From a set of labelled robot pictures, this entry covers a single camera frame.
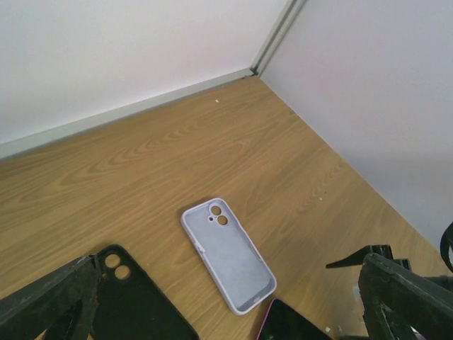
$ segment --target white panel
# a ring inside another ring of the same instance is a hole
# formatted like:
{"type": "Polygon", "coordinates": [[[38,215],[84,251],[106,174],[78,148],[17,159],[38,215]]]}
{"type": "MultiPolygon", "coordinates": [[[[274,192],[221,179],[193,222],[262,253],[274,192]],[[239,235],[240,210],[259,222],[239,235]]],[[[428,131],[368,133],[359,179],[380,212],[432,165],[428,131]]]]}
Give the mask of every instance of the white panel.
{"type": "Polygon", "coordinates": [[[250,67],[285,0],[0,2],[0,144],[250,67]]]}
{"type": "Polygon", "coordinates": [[[438,246],[453,220],[453,2],[308,1],[263,80],[438,246]]]}

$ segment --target smartphone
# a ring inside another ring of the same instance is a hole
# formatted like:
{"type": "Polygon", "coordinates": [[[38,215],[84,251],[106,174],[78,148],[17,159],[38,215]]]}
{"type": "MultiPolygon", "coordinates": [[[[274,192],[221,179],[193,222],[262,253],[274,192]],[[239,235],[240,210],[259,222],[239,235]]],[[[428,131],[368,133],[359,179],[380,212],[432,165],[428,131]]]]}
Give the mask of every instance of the smartphone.
{"type": "Polygon", "coordinates": [[[281,300],[269,306],[257,340],[331,340],[319,328],[281,300]]]}

